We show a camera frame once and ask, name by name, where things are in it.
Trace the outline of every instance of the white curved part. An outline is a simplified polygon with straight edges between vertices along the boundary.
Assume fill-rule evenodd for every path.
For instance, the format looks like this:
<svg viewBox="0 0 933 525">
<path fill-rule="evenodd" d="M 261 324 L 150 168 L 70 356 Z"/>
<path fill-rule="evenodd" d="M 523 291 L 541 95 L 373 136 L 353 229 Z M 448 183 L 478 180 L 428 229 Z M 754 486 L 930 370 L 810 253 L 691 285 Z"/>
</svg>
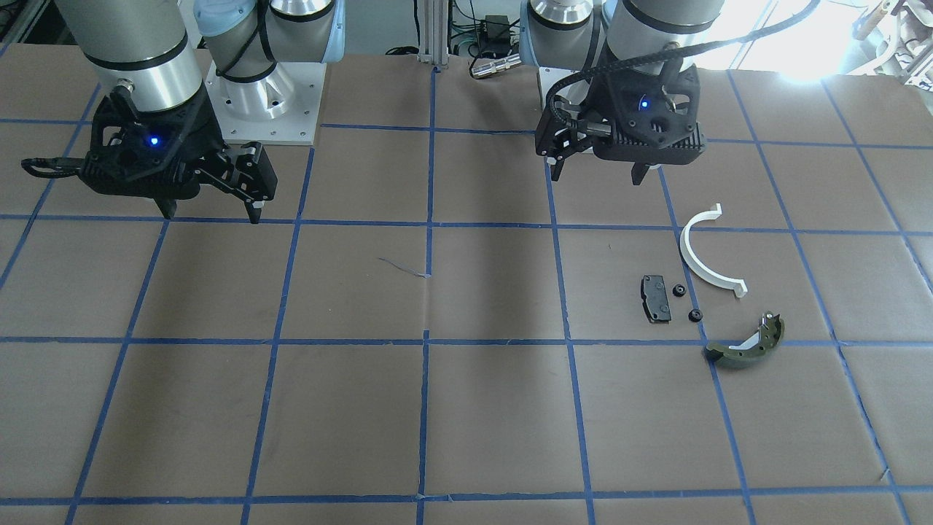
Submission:
<svg viewBox="0 0 933 525">
<path fill-rule="evenodd" d="M 697 254 L 693 252 L 693 247 L 690 245 L 690 228 L 692 228 L 694 224 L 704 220 L 716 220 L 721 215 L 722 205 L 720 203 L 716 203 L 709 211 L 694 215 L 693 219 L 687 222 L 687 225 L 684 226 L 684 231 L 680 234 L 680 255 L 684 258 L 684 262 L 687 263 L 690 270 L 693 270 L 693 273 L 699 278 L 713 286 L 732 290 L 735 292 L 736 297 L 742 298 L 748 293 L 748 287 L 745 285 L 745 281 L 743 279 L 726 277 L 714 272 L 709 266 L 703 264 L 703 262 L 697 258 Z"/>
</svg>

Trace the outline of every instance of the cable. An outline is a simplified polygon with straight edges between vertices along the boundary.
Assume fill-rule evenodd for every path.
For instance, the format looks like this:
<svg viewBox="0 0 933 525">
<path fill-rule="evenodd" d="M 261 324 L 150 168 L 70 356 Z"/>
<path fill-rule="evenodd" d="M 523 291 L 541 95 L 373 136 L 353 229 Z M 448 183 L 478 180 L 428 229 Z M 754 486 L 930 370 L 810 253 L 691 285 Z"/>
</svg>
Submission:
<svg viewBox="0 0 933 525">
<path fill-rule="evenodd" d="M 475 22 L 479 22 L 479 21 L 476 20 L 476 18 L 475 18 L 475 17 L 476 17 L 476 13 L 474 12 L 472 17 L 469 16 L 469 15 L 467 15 L 467 14 L 464 12 L 464 10 L 461 9 L 460 6 L 457 4 L 457 0 L 453 0 L 453 6 L 456 7 L 458 11 L 460 11 L 460 14 L 463 15 L 463 17 L 464 17 L 465 19 L 472 20 L 472 21 L 475 21 Z"/>
<path fill-rule="evenodd" d="M 814 12 L 816 7 L 819 5 L 820 0 L 810 0 L 810 3 L 807 4 L 803 10 L 796 15 L 791 16 L 790 18 L 780 21 L 775 25 L 768 27 L 762 27 L 756 31 L 752 31 L 748 35 L 739 36 L 737 38 L 731 38 L 729 40 L 717 40 L 714 42 L 706 42 L 703 44 L 696 44 L 694 46 L 686 46 L 685 48 L 676 48 L 672 50 L 664 50 L 656 53 L 651 53 L 647 55 L 637 56 L 625 60 L 617 60 L 609 64 L 597 65 L 589 69 L 584 69 L 567 77 L 561 78 L 548 90 L 548 94 L 545 98 L 548 102 L 548 110 L 551 115 L 563 126 L 566 126 L 572 132 L 579 132 L 581 130 L 580 122 L 575 121 L 570 118 L 570 114 L 557 107 L 557 92 L 576 84 L 582 80 L 589 80 L 591 78 L 598 77 L 600 75 L 608 75 L 610 73 L 615 73 L 617 71 L 623 71 L 626 69 L 633 69 L 640 67 L 642 65 L 655 64 L 657 62 L 667 62 L 670 60 L 675 60 L 678 58 L 687 58 L 691 56 L 696 56 L 702 53 L 705 53 L 710 50 L 715 50 L 718 48 L 723 48 L 731 44 L 744 44 L 745 42 L 751 42 L 752 40 L 758 40 L 768 35 L 773 35 L 784 31 L 785 29 L 796 25 L 803 19 L 810 16 Z"/>
<path fill-rule="evenodd" d="M 469 12 L 473 14 L 472 20 L 476 23 L 476 28 L 475 28 L 476 41 L 479 42 L 480 41 L 480 21 L 476 20 L 476 9 L 473 8 L 473 0 L 469 0 Z"/>
<path fill-rule="evenodd" d="M 421 47 L 421 23 L 418 21 L 418 0 L 414 0 L 414 33 L 418 36 L 418 47 Z"/>
<path fill-rule="evenodd" d="M 256 9 L 268 8 L 269 7 L 267 5 L 268 1 L 269 0 L 258 0 L 256 2 Z M 227 64 L 226 67 L 222 67 L 222 68 L 218 67 L 216 71 L 216 74 L 218 77 L 225 77 L 230 72 L 230 70 L 233 69 L 236 66 L 236 64 L 240 62 L 240 60 L 243 58 L 243 55 L 246 54 L 246 50 L 248 50 L 249 46 L 253 43 L 254 40 L 256 40 L 256 36 L 259 34 L 259 31 L 262 29 L 263 22 L 264 20 L 262 19 L 262 17 L 259 17 L 259 16 L 256 17 L 256 29 L 253 30 L 253 33 L 249 35 L 249 38 L 246 39 L 246 41 L 237 51 L 236 55 L 233 57 L 233 60 L 231 60 L 230 63 Z"/>
<path fill-rule="evenodd" d="M 418 50 L 418 48 L 415 48 L 414 46 L 398 46 L 397 48 L 391 48 L 390 50 L 386 51 L 385 54 L 387 55 L 416 55 L 419 52 L 420 51 Z"/>
<path fill-rule="evenodd" d="M 496 40 L 497 38 L 499 38 L 500 36 L 502 36 L 506 31 L 508 31 L 509 33 L 511 33 L 512 28 L 515 27 L 520 21 L 522 21 L 522 19 L 518 19 L 518 20 L 514 21 L 513 23 L 510 23 L 505 29 L 503 29 L 502 31 L 500 31 L 496 36 L 493 36 L 492 38 L 490 38 L 490 41 Z M 473 62 L 470 63 L 469 69 L 468 69 L 467 71 L 469 72 L 469 75 L 470 75 L 471 78 L 474 78 L 475 80 L 482 80 L 482 78 L 476 78 L 476 77 L 473 76 L 473 67 L 476 65 L 476 61 L 478 61 L 478 60 L 480 59 L 480 57 L 481 57 L 482 54 L 486 51 L 486 49 L 485 49 L 485 47 L 480 48 L 480 44 L 477 44 L 477 45 L 476 45 L 476 49 L 477 49 L 476 56 L 473 57 Z"/>
</svg>

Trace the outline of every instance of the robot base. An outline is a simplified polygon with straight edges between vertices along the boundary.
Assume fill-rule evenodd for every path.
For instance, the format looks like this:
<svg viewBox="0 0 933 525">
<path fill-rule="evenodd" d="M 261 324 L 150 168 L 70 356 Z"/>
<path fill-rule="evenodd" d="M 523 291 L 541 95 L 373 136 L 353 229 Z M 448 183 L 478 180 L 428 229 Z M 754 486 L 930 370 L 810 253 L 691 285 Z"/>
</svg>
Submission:
<svg viewBox="0 0 933 525">
<path fill-rule="evenodd" d="M 220 93 L 217 82 L 217 66 L 211 63 L 205 84 L 224 140 L 228 143 L 259 141 L 267 145 L 313 146 L 327 65 L 281 63 L 279 67 L 283 67 L 295 82 L 297 99 L 284 115 L 271 121 L 246 121 L 231 115 L 227 110 L 224 103 L 226 97 Z"/>
</svg>

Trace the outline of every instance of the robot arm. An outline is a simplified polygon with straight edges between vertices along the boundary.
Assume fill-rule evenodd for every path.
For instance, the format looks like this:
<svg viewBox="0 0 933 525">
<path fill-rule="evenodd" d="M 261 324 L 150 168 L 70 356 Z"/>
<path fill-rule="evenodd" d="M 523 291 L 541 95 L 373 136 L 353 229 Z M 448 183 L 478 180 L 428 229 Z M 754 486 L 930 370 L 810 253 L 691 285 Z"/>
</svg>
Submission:
<svg viewBox="0 0 933 525">
<path fill-rule="evenodd" d="M 37 177 L 78 176 L 94 191 L 148 197 L 170 219 L 202 184 L 245 204 L 251 222 L 277 178 L 259 142 L 223 139 L 175 2 L 58 0 L 107 96 L 84 159 L 26 159 Z M 289 110 L 280 61 L 343 55 L 343 0 L 199 0 L 196 15 L 222 71 L 226 106 L 254 120 Z"/>
<path fill-rule="evenodd" d="M 651 166 L 687 164 L 706 149 L 699 122 L 700 83 L 692 56 L 782 31 L 790 19 L 749 35 L 705 42 L 724 0 L 528 0 L 522 11 L 522 62 L 578 71 L 545 96 L 536 150 L 557 180 L 570 155 L 592 148 L 634 163 L 632 182 Z M 571 86 L 584 90 L 558 94 Z"/>
</svg>

